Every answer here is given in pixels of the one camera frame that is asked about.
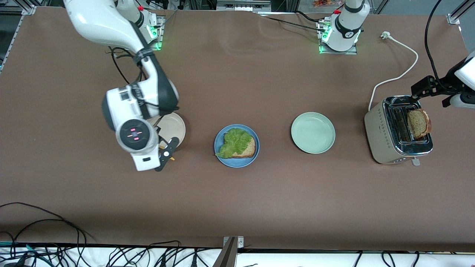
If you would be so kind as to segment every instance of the beige plate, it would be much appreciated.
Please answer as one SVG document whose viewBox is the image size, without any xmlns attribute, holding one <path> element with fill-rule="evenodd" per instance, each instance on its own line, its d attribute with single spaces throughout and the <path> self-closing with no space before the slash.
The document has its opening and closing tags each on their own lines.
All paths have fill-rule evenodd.
<svg viewBox="0 0 475 267">
<path fill-rule="evenodd" d="M 148 120 L 152 125 L 154 122 L 157 121 L 156 118 L 152 118 Z M 158 123 L 158 126 L 161 128 L 160 130 L 160 136 L 163 137 L 165 140 L 169 141 L 172 137 L 178 137 L 180 142 L 178 143 L 178 146 L 183 142 L 183 139 L 185 138 L 185 132 L 186 132 L 186 127 L 185 127 L 185 122 L 183 119 L 176 113 L 171 113 L 168 115 L 165 115 L 163 119 Z M 166 146 L 165 142 L 161 142 L 160 145 Z"/>
</svg>

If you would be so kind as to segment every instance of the bread crust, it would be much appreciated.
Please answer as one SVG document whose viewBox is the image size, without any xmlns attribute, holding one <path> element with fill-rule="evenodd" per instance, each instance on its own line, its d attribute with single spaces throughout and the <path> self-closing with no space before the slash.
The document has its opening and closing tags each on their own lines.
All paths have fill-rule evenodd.
<svg viewBox="0 0 475 267">
<path fill-rule="evenodd" d="M 246 158 L 252 158 L 256 154 L 256 140 L 252 138 L 252 141 L 250 143 L 254 142 L 254 150 L 252 152 L 252 155 L 237 155 L 237 156 L 232 156 L 231 159 L 246 159 Z"/>
<path fill-rule="evenodd" d="M 428 134 L 432 131 L 432 122 L 430 121 L 430 118 L 429 118 L 429 115 L 427 114 L 427 112 L 425 110 L 423 110 L 422 108 L 415 109 L 414 111 L 421 112 L 421 114 L 424 116 L 424 118 L 426 120 L 426 130 L 424 132 L 422 132 L 419 136 L 414 136 L 414 138 L 418 139 L 418 138 L 426 136 L 426 134 Z"/>
</svg>

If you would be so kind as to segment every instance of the light green plate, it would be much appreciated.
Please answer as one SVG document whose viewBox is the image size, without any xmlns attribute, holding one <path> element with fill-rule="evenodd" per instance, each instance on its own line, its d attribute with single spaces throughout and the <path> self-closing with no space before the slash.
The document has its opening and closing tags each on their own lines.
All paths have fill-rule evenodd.
<svg viewBox="0 0 475 267">
<path fill-rule="evenodd" d="M 335 127 L 322 114 L 307 112 L 292 123 L 292 139 L 303 151 L 320 154 L 329 150 L 335 142 Z"/>
</svg>

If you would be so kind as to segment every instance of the plate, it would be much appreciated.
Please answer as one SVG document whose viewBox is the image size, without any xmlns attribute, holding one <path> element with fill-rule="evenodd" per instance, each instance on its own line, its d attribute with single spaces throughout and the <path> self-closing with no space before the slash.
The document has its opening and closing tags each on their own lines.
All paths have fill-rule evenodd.
<svg viewBox="0 0 475 267">
<path fill-rule="evenodd" d="M 158 126 L 160 127 L 159 135 L 165 140 L 167 140 L 167 142 L 172 137 L 178 137 L 178 139 L 180 140 L 180 142 L 178 143 L 179 146 L 181 142 L 183 142 L 183 139 L 185 139 L 185 122 L 176 113 L 170 113 L 168 115 L 163 116 L 163 119 L 158 123 Z M 160 145 L 166 146 L 164 141 L 161 141 Z"/>
<path fill-rule="evenodd" d="M 324 115 L 307 112 L 292 123 L 292 139 L 301 150 L 320 154 L 329 150 L 335 142 L 335 127 Z"/>
<path fill-rule="evenodd" d="M 245 159 L 223 159 L 218 156 L 218 160 L 222 162 L 224 165 L 231 167 L 231 168 L 242 168 L 246 167 L 249 164 L 251 164 L 257 157 L 257 154 L 259 154 L 259 138 L 257 137 L 257 134 L 249 127 L 242 125 L 242 124 L 233 124 L 224 127 L 218 135 L 216 135 L 216 138 L 214 140 L 214 153 L 218 153 L 219 149 L 221 148 L 222 145 L 224 145 L 224 134 L 227 133 L 229 130 L 232 128 L 238 128 L 246 131 L 248 134 L 250 134 L 254 140 L 256 141 L 256 153 L 254 153 L 254 156 L 251 158 L 245 158 Z"/>
</svg>

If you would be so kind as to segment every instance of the blue plate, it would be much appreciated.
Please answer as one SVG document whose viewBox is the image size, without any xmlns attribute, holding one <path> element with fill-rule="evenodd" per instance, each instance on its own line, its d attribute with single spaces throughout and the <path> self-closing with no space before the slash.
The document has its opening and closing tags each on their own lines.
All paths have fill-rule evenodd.
<svg viewBox="0 0 475 267">
<path fill-rule="evenodd" d="M 259 154 L 259 138 L 257 137 L 257 134 L 249 127 L 242 125 L 242 124 L 233 124 L 224 127 L 218 135 L 216 135 L 216 139 L 214 140 L 214 153 L 218 153 L 219 149 L 221 148 L 222 145 L 224 145 L 224 134 L 227 133 L 229 130 L 232 128 L 238 128 L 246 131 L 248 134 L 250 134 L 254 140 L 256 141 L 256 153 L 254 153 L 254 156 L 252 158 L 245 158 L 245 159 L 222 159 L 220 157 L 217 157 L 220 162 L 222 162 L 224 165 L 231 167 L 231 168 L 242 168 L 246 167 L 249 164 L 251 164 L 257 157 L 257 154 Z"/>
</svg>

